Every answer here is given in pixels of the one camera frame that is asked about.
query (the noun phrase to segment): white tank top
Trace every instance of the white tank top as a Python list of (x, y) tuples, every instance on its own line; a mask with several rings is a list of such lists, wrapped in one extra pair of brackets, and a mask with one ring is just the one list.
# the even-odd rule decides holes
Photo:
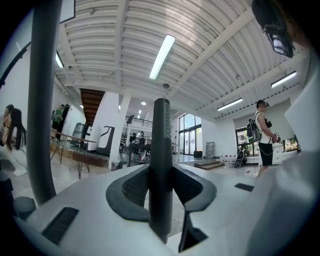
[(263, 118), (265, 118), (264, 114), (262, 112), (258, 113), (258, 111), (255, 112), (255, 124), (256, 124), (256, 127), (258, 128), (260, 134), (261, 134), (261, 139), (259, 141), (259, 143), (264, 143), (264, 144), (269, 144), (269, 143), (272, 143), (272, 139), (270, 136), (266, 135), (266, 133), (262, 130), (261, 128), (261, 125), (258, 121), (258, 116), (259, 115), (263, 115)]

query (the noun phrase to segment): fluorescent light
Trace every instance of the fluorescent light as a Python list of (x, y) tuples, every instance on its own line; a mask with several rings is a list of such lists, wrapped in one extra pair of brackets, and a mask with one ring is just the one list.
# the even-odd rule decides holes
[(167, 34), (162, 42), (158, 55), (156, 56), (155, 62), (153, 64), (149, 78), (155, 80), (164, 63), (172, 45), (174, 44), (176, 38), (172, 35)]
[(62, 69), (64, 67), (64, 64), (62, 63), (59, 54), (55, 53), (55, 61), (58, 64), (59, 68)]
[(284, 76), (284, 77), (281, 78), (280, 80), (273, 82), (273, 83), (271, 84), (271, 88), (274, 88), (274, 87), (276, 87), (276, 86), (278, 86), (278, 85), (281, 85), (282, 83), (284, 83), (285, 81), (289, 80), (290, 78), (295, 77), (296, 74), (297, 74), (296, 71), (293, 71), (292, 73), (287, 74), (286, 76)]
[(243, 101), (243, 99), (242, 99), (242, 98), (239, 98), (239, 99), (237, 99), (237, 100), (235, 100), (235, 101), (230, 102), (230, 103), (227, 104), (227, 105), (224, 105), (224, 106), (222, 106), (222, 107), (219, 107), (217, 110), (218, 110), (218, 111), (224, 110), (224, 109), (229, 108), (229, 107), (233, 106), (234, 104), (237, 104), (237, 103), (242, 102), (242, 101)]

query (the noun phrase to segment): railing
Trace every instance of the railing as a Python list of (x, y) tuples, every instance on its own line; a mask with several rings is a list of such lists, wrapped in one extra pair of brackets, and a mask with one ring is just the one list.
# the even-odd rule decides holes
[[(127, 124), (127, 120), (128, 120), (129, 116), (126, 116), (124, 119), (124, 124)], [(143, 120), (143, 119), (138, 119), (138, 118), (133, 118), (132, 125), (136, 125), (136, 126), (143, 126), (143, 127), (149, 127), (152, 128), (152, 122), (151, 121), (147, 121), (147, 120)]]

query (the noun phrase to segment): black pole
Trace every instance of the black pole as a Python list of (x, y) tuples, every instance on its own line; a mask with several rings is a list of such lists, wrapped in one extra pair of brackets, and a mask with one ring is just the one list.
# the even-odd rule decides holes
[(33, 11), (26, 160), (38, 205), (56, 195), (50, 165), (50, 118), (62, 0), (39, 3)]
[(172, 224), (171, 111), (165, 98), (154, 102), (149, 168), (150, 226), (167, 243)]

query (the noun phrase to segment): wooden stairs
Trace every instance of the wooden stairs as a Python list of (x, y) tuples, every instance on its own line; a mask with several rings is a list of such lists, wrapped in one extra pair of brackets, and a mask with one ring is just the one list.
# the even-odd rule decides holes
[(80, 89), (86, 124), (92, 126), (105, 92), (101, 90)]
[(194, 167), (206, 170), (206, 171), (211, 171), (213, 169), (219, 168), (224, 166), (225, 164), (223, 162), (219, 162), (218, 160), (213, 160), (210, 162), (198, 162), (194, 163)]

